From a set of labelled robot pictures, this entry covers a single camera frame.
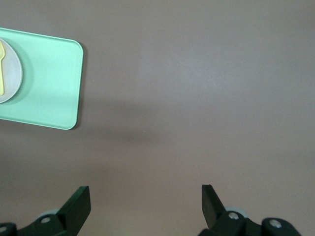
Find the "bolt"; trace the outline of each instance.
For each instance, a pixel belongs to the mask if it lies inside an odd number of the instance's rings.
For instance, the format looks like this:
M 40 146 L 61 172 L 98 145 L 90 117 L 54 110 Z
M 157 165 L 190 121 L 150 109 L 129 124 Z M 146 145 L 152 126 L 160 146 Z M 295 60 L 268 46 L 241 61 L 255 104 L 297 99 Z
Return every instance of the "bolt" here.
M 50 221 L 50 218 L 49 217 L 45 217 L 45 218 L 43 218 L 40 222 L 42 223 L 42 224 L 45 224 L 45 223 L 47 223 L 47 222 L 49 222 Z
M 231 212 L 228 217 L 230 217 L 232 220 L 238 220 L 238 214 L 236 214 L 235 212 Z
M 278 220 L 271 220 L 269 221 L 269 223 L 277 229 L 280 229 L 282 227 L 281 223 Z
M 2 232 L 4 232 L 4 231 L 6 231 L 6 226 L 2 226 L 2 227 L 0 227 L 0 233 L 2 233 Z

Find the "gray table surface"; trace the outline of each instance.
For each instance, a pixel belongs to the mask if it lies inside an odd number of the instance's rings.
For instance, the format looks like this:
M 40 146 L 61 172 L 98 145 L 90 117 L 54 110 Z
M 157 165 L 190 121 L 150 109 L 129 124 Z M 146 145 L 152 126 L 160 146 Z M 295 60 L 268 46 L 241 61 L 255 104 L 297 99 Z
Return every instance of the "gray table surface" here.
M 75 129 L 0 120 L 0 222 L 89 185 L 81 236 L 196 236 L 210 183 L 314 235 L 315 1 L 11 0 L 0 27 L 85 50 Z

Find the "white plate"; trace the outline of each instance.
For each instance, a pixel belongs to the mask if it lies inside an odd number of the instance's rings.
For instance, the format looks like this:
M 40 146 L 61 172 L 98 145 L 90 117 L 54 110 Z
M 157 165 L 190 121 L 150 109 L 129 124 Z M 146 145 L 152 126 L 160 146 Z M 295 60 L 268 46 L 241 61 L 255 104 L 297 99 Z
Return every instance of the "white plate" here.
M 16 94 L 22 82 L 22 65 L 18 55 L 13 48 L 3 39 L 0 39 L 5 56 L 2 60 L 2 75 L 4 83 L 4 94 L 0 96 L 0 103 L 9 100 Z

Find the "yellow spoon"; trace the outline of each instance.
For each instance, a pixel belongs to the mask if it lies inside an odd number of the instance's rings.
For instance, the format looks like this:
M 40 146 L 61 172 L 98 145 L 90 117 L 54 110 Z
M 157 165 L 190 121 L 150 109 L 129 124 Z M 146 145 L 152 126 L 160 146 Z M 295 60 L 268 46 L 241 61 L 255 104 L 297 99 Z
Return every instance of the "yellow spoon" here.
M 3 76 L 2 76 L 2 59 L 5 56 L 5 51 L 4 51 L 4 47 L 3 44 L 0 40 L 0 96 L 2 96 L 4 94 L 4 84 L 3 84 Z

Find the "mint green tray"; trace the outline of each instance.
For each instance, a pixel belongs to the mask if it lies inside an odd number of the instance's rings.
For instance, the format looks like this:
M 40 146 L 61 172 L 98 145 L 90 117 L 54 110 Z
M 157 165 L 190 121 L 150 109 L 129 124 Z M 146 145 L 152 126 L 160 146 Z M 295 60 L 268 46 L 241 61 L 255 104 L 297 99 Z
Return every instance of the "mint green tray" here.
M 17 53 L 21 87 L 0 104 L 0 119 L 71 129 L 77 122 L 83 49 L 73 40 L 0 28 Z

